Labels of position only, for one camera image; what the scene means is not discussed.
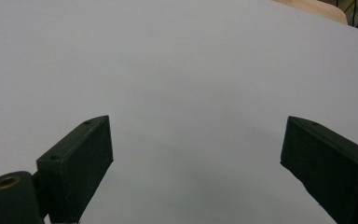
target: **gray background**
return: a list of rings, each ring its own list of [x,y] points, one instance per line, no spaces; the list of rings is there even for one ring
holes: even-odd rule
[[[334,223],[279,162],[290,115],[358,143],[358,30],[267,0],[0,1],[0,175],[101,115],[82,223]]]

